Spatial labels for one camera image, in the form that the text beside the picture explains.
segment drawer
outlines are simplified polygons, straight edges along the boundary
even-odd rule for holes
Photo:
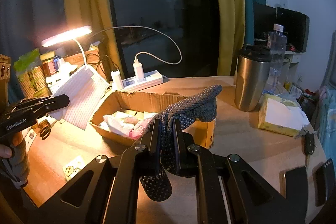
[[[293,63],[299,63],[300,60],[301,60],[301,54],[294,54],[291,63],[292,63],[292,64],[293,64]]]

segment black tumbler lid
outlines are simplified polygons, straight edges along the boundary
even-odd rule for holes
[[[239,50],[239,55],[257,62],[270,62],[272,56],[270,48],[263,45],[244,45]]]

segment white cable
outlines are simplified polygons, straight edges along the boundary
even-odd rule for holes
[[[80,43],[78,42],[77,39],[73,38],[72,40],[74,40],[78,44],[79,48],[81,49],[81,52],[82,52],[82,55],[83,55],[83,58],[84,58],[84,64],[85,64],[85,66],[87,66],[86,57],[85,57],[85,53],[84,53],[84,50],[83,50],[82,46],[80,45]]]
[[[178,49],[178,51],[179,51],[179,53],[180,53],[180,61],[178,61],[177,63],[170,63],[170,62],[164,61],[164,60],[158,58],[157,56],[155,56],[154,54],[151,54],[151,53],[149,53],[149,52],[138,52],[138,53],[135,55],[135,59],[137,59],[137,56],[138,56],[139,54],[148,54],[148,55],[150,55],[150,56],[156,58],[157,60],[160,60],[161,62],[166,63],[166,64],[169,64],[169,65],[177,65],[177,64],[181,63],[181,61],[182,61],[182,53],[181,53],[180,48],[179,48],[178,45],[176,44],[176,42],[175,42],[171,37],[169,37],[168,35],[166,35],[165,33],[162,33],[162,32],[160,32],[160,31],[158,31],[158,30],[156,30],[156,29],[153,29],[153,28],[150,28],[150,27],[145,27],[145,26],[116,26],[116,27],[110,27],[110,28],[106,28],[106,29],[104,29],[104,30],[101,30],[101,31],[99,31],[99,32],[96,32],[95,34],[91,35],[88,39],[94,37],[95,35],[97,35],[97,34],[99,34],[99,33],[101,33],[101,32],[105,32],[105,31],[108,31],[108,30],[111,30],[111,29],[117,29],[117,28],[145,28],[145,29],[149,29],[149,30],[158,32],[158,33],[160,33],[160,34],[163,34],[165,37],[168,37],[168,38],[175,44],[175,46],[177,47],[177,49]]]

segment stainless steel tumbler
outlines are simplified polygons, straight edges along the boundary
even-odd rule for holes
[[[252,111],[265,87],[271,55],[269,47],[246,45],[239,51],[235,104],[239,110]]]

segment textured white towel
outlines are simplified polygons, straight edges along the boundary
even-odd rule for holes
[[[58,121],[63,118],[85,130],[89,118],[108,87],[109,84],[93,67],[82,66],[52,95],[67,95],[70,99],[69,105],[50,112],[49,115]]]

